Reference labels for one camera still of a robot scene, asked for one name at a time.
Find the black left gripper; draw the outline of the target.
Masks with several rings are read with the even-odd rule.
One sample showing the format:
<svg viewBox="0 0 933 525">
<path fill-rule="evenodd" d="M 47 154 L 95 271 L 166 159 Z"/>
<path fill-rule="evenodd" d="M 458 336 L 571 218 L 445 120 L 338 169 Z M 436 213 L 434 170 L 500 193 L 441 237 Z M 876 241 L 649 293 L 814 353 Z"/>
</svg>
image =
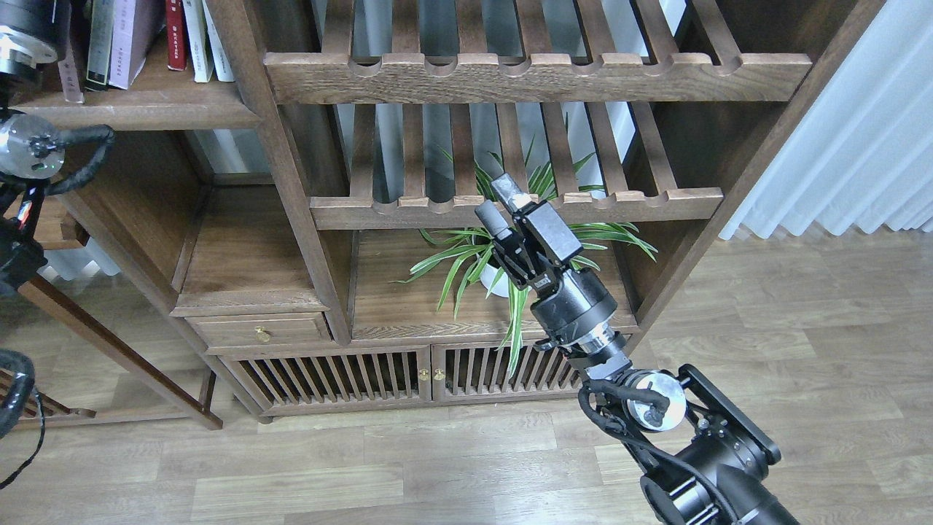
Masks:
<svg viewBox="0 0 933 525">
<path fill-rule="evenodd" d="M 37 81 L 46 64 L 66 57 L 70 1 L 1 2 L 1 72 L 11 81 Z"/>
</svg>

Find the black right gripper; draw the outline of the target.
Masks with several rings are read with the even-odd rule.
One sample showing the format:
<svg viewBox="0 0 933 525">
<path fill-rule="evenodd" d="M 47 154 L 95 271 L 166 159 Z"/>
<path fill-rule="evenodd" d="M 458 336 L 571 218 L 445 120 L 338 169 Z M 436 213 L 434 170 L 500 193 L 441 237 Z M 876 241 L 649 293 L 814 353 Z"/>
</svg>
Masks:
<svg viewBox="0 0 933 525">
<path fill-rule="evenodd" d="M 494 202 L 481 203 L 475 213 L 511 283 L 537 295 L 531 312 L 547 338 L 534 348 L 560 349 L 578 362 L 626 362 L 625 336 L 609 324 L 616 300 L 592 269 L 571 265 L 583 250 L 579 239 L 547 201 L 534 202 L 512 176 L 500 175 L 491 186 L 515 226 L 510 228 Z"/>
</svg>

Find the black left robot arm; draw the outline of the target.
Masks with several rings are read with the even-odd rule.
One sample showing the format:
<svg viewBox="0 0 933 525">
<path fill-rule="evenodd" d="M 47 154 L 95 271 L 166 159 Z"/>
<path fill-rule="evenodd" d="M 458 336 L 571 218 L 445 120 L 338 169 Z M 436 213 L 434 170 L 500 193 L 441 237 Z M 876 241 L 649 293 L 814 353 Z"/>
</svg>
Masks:
<svg viewBox="0 0 933 525">
<path fill-rule="evenodd" d="M 1 206 L 19 209 L 1 226 L 2 295 L 16 295 L 46 265 L 34 238 L 44 199 L 73 192 L 93 180 L 114 145 L 114 129 L 96 124 L 57 129 L 49 120 L 11 109 L 19 92 L 37 88 L 47 64 L 66 57 L 72 2 L 4 1 L 1 4 Z"/>
</svg>

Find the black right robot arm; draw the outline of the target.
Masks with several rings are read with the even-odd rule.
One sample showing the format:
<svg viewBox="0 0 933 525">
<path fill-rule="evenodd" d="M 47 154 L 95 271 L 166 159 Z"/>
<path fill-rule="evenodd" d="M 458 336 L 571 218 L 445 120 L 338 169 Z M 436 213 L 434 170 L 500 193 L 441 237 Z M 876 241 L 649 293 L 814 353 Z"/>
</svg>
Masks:
<svg viewBox="0 0 933 525">
<path fill-rule="evenodd" d="M 497 202 L 475 212 L 492 237 L 494 257 L 519 289 L 533 289 L 531 310 L 546 338 L 579 372 L 577 398 L 587 418 L 619 440 L 640 466 L 640 486 L 665 524 L 795 524 L 763 486 L 781 459 L 774 441 L 702 373 L 634 368 L 625 336 L 610 325 L 617 302 L 593 270 L 573 269 L 581 242 L 547 202 L 536 202 L 504 174 Z"/>
</svg>

